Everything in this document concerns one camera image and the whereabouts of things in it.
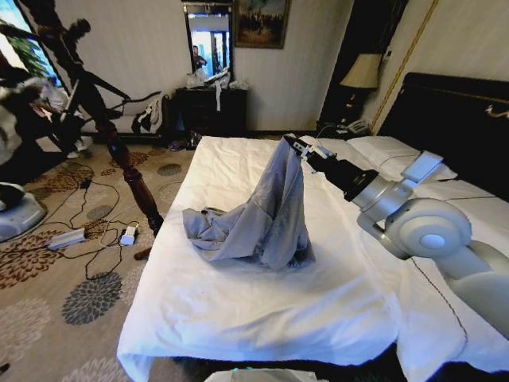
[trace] mirror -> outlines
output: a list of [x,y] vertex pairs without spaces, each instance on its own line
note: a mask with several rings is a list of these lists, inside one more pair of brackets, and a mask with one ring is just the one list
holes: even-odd
[[233,76],[231,6],[185,3],[192,71],[204,78],[229,68]]

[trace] window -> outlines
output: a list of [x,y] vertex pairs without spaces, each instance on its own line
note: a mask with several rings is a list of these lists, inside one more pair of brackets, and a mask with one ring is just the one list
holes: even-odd
[[[0,22],[31,32],[14,0],[0,0]],[[37,41],[6,37],[0,34],[0,51],[16,68],[26,69],[32,76],[46,77],[61,87],[55,69]]]

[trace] wooden bedpost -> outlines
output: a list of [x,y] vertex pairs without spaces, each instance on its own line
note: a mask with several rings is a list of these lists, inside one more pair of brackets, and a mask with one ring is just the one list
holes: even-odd
[[152,229],[155,237],[162,226],[163,219],[157,210],[152,193],[143,181],[142,173],[130,161],[129,150],[126,144],[120,140],[119,133],[111,121],[97,123],[95,129],[106,139],[108,151],[123,170],[124,180],[129,185],[136,204],[149,221],[149,227]]
[[[67,72],[73,86],[72,94],[60,117],[64,123],[67,114],[72,115],[80,105],[94,119],[95,129],[102,134],[107,142],[111,157],[123,170],[124,180],[129,185],[138,207],[145,214],[154,236],[162,226],[163,219],[159,214],[156,202],[143,181],[142,174],[132,165],[129,150],[120,140],[119,133],[108,118],[108,112],[103,97],[96,85],[106,88],[124,99],[129,96],[98,76],[85,71],[84,62],[77,52],[78,40],[91,31],[90,23],[85,19],[78,19],[68,29],[55,11],[55,0],[21,0],[29,9],[33,20],[38,24],[37,34],[26,32],[11,26],[3,25],[0,32],[12,36],[29,38],[40,41],[50,49],[56,62]],[[145,256],[135,256],[136,259],[147,257],[150,250],[144,251]]]

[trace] black headboard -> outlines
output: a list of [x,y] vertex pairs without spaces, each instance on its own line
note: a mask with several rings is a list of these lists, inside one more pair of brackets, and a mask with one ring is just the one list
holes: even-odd
[[444,157],[464,179],[509,200],[509,82],[408,73],[379,135]]

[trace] power strip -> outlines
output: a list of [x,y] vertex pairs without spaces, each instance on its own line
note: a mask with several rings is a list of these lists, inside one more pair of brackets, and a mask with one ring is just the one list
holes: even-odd
[[50,251],[55,251],[68,245],[85,240],[85,228],[76,229],[61,235],[54,236],[48,244]]

